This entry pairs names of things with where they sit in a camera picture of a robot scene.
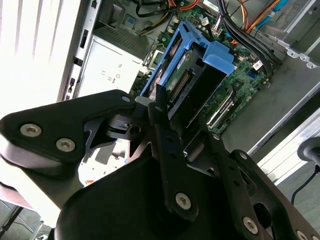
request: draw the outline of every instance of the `white label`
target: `white label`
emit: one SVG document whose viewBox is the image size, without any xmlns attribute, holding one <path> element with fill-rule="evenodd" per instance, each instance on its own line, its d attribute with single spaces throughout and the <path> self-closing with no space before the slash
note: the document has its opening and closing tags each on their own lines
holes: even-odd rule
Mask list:
<svg viewBox="0 0 320 240">
<path fill-rule="evenodd" d="M 255 64 L 253 64 L 253 68 L 254 68 L 254 70 L 258 70 L 259 68 L 261 68 L 263 66 L 263 64 L 262 64 L 262 62 L 259 60 L 259 61 L 257 61 Z"/>
<path fill-rule="evenodd" d="M 208 0 L 203 0 L 202 2 L 204 5 L 206 5 L 207 7 L 211 8 L 213 11 L 215 12 L 219 12 L 219 8 L 218 6 L 214 5 L 212 2 L 209 2 Z"/>
<path fill-rule="evenodd" d="M 201 24 L 202 26 L 207 26 L 209 24 L 209 19 L 207 16 L 201 19 Z"/>
<path fill-rule="evenodd" d="M 183 55 L 183 57 L 181 58 L 180 62 L 176 66 L 177 69 L 179 69 L 181 67 L 181 65 L 184 63 L 185 59 L 186 59 L 186 55 Z"/>
</svg>

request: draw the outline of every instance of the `blue drive bracket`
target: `blue drive bracket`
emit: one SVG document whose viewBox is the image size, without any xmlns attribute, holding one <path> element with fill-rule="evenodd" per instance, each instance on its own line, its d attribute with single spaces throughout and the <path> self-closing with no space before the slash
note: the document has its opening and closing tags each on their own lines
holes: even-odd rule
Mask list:
<svg viewBox="0 0 320 240">
<path fill-rule="evenodd" d="M 156 66 L 155 71 L 151 75 L 147 84 L 144 86 L 141 96 L 148 97 L 148 90 L 150 85 L 154 82 L 158 71 L 161 69 L 164 61 L 169 56 L 169 53 L 173 45 L 177 42 L 176 39 L 181 38 L 181 43 L 179 44 L 178 49 L 175 51 L 174 56 L 172 57 L 171 62 L 168 67 L 165 69 L 160 81 L 158 84 L 164 86 L 173 71 L 176 69 L 177 65 L 180 62 L 180 59 L 184 55 L 185 51 L 189 50 L 192 45 L 196 44 L 203 48 L 204 54 L 202 61 L 205 64 L 210 65 L 213 68 L 225 73 L 227 76 L 230 75 L 234 70 L 235 66 L 233 65 L 234 56 L 229 53 L 229 48 L 218 41 L 208 41 L 201 32 L 195 28 L 193 24 L 188 21 L 181 21 L 177 30 L 175 31 L 168 47 L 166 48 L 159 64 Z"/>
</svg>

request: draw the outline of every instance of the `green circuit board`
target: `green circuit board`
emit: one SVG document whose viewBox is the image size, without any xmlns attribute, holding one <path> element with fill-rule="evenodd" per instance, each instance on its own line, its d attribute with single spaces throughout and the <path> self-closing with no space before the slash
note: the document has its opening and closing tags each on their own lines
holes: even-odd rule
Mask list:
<svg viewBox="0 0 320 240">
<path fill-rule="evenodd" d="M 180 11 L 174 15 L 162 35 L 158 38 L 163 44 L 164 48 L 168 46 L 173 33 L 176 31 L 180 21 L 188 21 L 192 23 L 202 34 L 210 38 L 208 34 L 208 27 L 204 28 L 201 25 L 200 16 L 206 15 L 204 10 L 199 6 L 196 6 L 188 11 Z M 216 19 L 206 15 L 209 20 L 209 29 L 211 30 L 216 22 Z M 252 99 L 253 95 L 258 92 L 268 81 L 262 68 L 255 70 L 253 65 L 257 63 L 258 59 L 251 53 L 250 50 L 242 46 L 241 44 L 232 44 L 232 38 L 226 36 L 225 27 L 222 25 L 217 31 L 212 31 L 213 39 L 211 41 L 218 41 L 230 49 L 230 53 L 234 56 L 233 64 L 236 66 L 236 70 L 227 76 L 221 83 L 220 87 L 213 93 L 209 101 L 202 109 L 202 113 L 208 121 L 215 111 L 222 104 L 227 94 L 225 89 L 226 85 L 231 85 L 234 91 L 232 96 L 233 104 L 224 116 L 221 118 L 219 124 L 209 128 L 211 131 L 221 134 L 226 127 L 230 124 L 231 120 L 237 116 L 241 109 Z"/>
</svg>

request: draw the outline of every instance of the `silver screw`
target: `silver screw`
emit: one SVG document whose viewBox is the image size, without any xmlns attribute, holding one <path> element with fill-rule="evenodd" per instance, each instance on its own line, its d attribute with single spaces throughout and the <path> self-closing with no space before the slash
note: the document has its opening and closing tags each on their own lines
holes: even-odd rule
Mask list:
<svg viewBox="0 0 320 240">
<path fill-rule="evenodd" d="M 184 210 L 189 210 L 191 208 L 191 201 L 189 197 L 182 192 L 175 195 L 175 201 Z"/>
<path fill-rule="evenodd" d="M 159 106 L 155 106 L 155 109 L 157 109 L 158 111 L 162 112 L 162 108 Z"/>
<path fill-rule="evenodd" d="M 240 152 L 240 156 L 241 156 L 243 159 L 247 159 L 247 156 L 246 156 L 243 152 Z"/>
<path fill-rule="evenodd" d="M 212 134 L 213 135 L 213 138 L 215 139 L 215 140 L 220 140 L 220 137 L 217 135 L 217 134 Z"/>
<path fill-rule="evenodd" d="M 33 138 L 39 136 L 42 133 L 42 129 L 38 125 L 28 123 L 20 127 L 20 133 L 24 136 Z"/>
<path fill-rule="evenodd" d="M 250 233 L 255 235 L 258 234 L 258 227 L 250 217 L 245 216 L 242 221 L 245 228 L 248 229 Z"/>
<path fill-rule="evenodd" d="M 62 152 L 72 152 L 76 148 L 76 144 L 69 138 L 60 138 L 55 143 L 56 147 Z"/>
<path fill-rule="evenodd" d="M 128 98 L 127 96 L 123 96 L 123 97 L 122 97 L 122 100 L 124 100 L 124 101 L 126 101 L 126 102 L 130 103 L 130 98 Z"/>
<path fill-rule="evenodd" d="M 304 235 L 304 233 L 302 231 L 297 230 L 296 234 L 298 235 L 300 240 L 308 240 L 308 238 L 306 237 L 306 235 Z"/>
</svg>

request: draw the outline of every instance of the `yellow wire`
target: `yellow wire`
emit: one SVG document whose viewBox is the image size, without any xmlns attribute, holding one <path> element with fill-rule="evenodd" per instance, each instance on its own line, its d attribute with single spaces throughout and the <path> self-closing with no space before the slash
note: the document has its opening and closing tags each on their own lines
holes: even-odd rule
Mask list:
<svg viewBox="0 0 320 240">
<path fill-rule="evenodd" d="M 268 8 L 266 8 L 260 14 L 260 16 L 251 24 L 251 26 L 248 28 L 248 30 L 246 32 L 250 33 L 251 30 L 254 29 L 254 27 L 262 20 L 262 18 L 264 18 L 266 16 L 267 12 L 269 12 L 278 2 L 280 2 L 280 0 L 275 0 Z"/>
<path fill-rule="evenodd" d="M 156 21 L 154 24 L 152 24 L 151 26 L 154 27 L 156 26 L 158 23 L 160 23 L 163 19 L 166 18 L 166 16 L 168 15 L 169 13 L 167 12 L 165 15 L 163 15 L 158 21 Z"/>
<path fill-rule="evenodd" d="M 241 6 L 241 11 L 242 11 L 242 24 L 244 24 L 245 20 L 246 20 L 246 12 L 245 12 L 245 8 L 244 8 L 242 0 L 239 0 L 239 3 Z"/>
</svg>

